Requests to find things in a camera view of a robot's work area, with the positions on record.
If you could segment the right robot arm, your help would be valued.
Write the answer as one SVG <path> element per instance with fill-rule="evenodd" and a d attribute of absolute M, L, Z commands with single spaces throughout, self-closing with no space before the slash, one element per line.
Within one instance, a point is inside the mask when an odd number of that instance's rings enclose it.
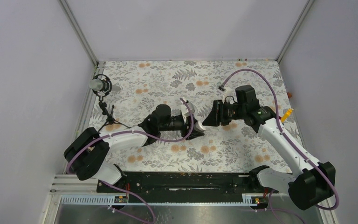
<path fill-rule="evenodd" d="M 213 101 L 212 110 L 202 125 L 227 126 L 232 120 L 243 120 L 272 145 L 291 170 L 289 174 L 266 165 L 254 168 L 249 172 L 251 190 L 277 190 L 289 195 L 301 210 L 318 206 L 335 195 L 334 166 L 330 162 L 321 163 L 304 149 L 283 127 L 279 116 L 270 107 L 260 105 L 251 85 L 237 87 L 233 103 L 228 100 L 232 89 L 221 85 L 219 90 L 224 92 L 223 98 Z"/>

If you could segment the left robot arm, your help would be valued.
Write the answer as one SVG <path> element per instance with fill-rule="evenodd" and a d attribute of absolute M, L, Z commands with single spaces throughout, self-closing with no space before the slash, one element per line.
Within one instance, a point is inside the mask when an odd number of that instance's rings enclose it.
<path fill-rule="evenodd" d="M 168 105 L 158 105 L 140 124 L 123 131 L 101 134 L 93 127 L 87 128 L 64 151 L 67 173 L 76 174 L 80 181 L 98 179 L 113 191 L 122 191 L 126 186 L 124 173 L 118 165 L 106 162 L 106 156 L 113 150 L 145 147 L 162 141 L 162 132 L 179 131 L 183 140 L 204 136 L 206 128 L 188 108 L 192 105 L 181 105 L 180 115 L 172 116 Z"/>

